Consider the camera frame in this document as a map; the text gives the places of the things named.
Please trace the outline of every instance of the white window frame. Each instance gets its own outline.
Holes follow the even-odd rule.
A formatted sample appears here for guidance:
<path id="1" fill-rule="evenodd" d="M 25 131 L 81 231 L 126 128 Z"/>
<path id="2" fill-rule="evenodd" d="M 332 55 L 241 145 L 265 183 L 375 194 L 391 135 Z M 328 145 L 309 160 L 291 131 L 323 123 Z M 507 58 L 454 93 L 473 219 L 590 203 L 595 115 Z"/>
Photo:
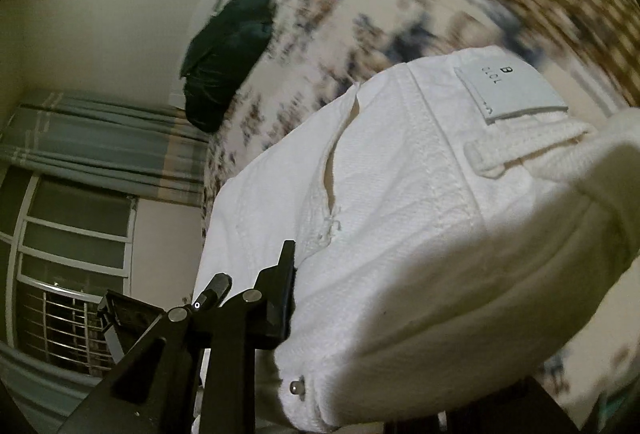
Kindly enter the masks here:
<path id="1" fill-rule="evenodd" d="M 0 166 L 0 188 L 6 175 L 8 166 Z M 31 277 L 22 274 L 22 256 L 24 254 L 31 255 L 50 262 L 63 264 L 72 268 L 79 268 L 81 270 L 92 271 L 95 273 L 105 273 L 108 275 L 119 276 L 122 278 L 122 292 L 124 295 L 130 295 L 131 292 L 131 258 L 133 254 L 133 231 L 136 223 L 136 207 L 138 199 L 130 196 L 131 205 L 129 211 L 129 221 L 127 223 L 127 235 L 126 236 L 114 236 L 111 234 L 104 234 L 101 232 L 94 232 L 92 230 L 85 230 L 82 228 L 75 228 L 73 226 L 66 226 L 65 224 L 52 223 L 50 221 L 41 220 L 39 218 L 33 218 L 28 216 L 29 209 L 31 208 L 31 202 L 38 188 L 40 182 L 39 174 L 32 174 L 27 189 L 18 211 L 18 218 L 15 223 L 14 234 L 10 236 L 0 232 L 0 240 L 11 245 L 11 251 L 9 253 L 9 263 L 6 274 L 6 296 L 5 296 L 5 317 L 6 317 L 6 338 L 10 347 L 15 347 L 15 286 L 17 282 L 22 282 L 39 288 L 41 290 L 57 293 L 65 297 L 71 297 L 87 302 L 98 303 L 102 299 L 102 296 L 92 295 L 89 293 L 82 293 L 77 291 L 68 290 L 59 286 L 47 284 L 45 282 L 35 280 Z M 30 248 L 24 245 L 24 234 L 28 223 L 39 224 L 41 226 L 48 226 L 57 230 L 63 230 L 66 232 L 73 232 L 83 236 L 96 237 L 98 239 L 108 239 L 118 242 L 123 242 L 124 247 L 124 262 L 122 268 L 110 268 L 108 266 L 100 266 L 99 264 L 92 264 L 90 262 L 84 262 L 59 255 L 48 254 L 47 252 L 41 252 L 34 248 Z"/>

